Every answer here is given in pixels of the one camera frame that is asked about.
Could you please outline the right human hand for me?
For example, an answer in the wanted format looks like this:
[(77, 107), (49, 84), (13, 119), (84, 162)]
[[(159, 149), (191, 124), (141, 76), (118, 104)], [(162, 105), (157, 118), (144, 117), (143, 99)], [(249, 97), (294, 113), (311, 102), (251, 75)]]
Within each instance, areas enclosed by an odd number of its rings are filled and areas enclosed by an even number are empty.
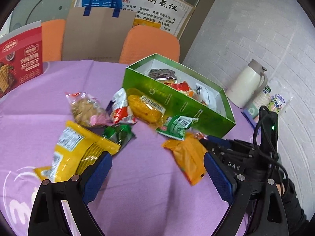
[(289, 180), (288, 178), (284, 178), (282, 180), (279, 180), (279, 182), (276, 183), (277, 190), (281, 197), (284, 197), (288, 191), (289, 188)]

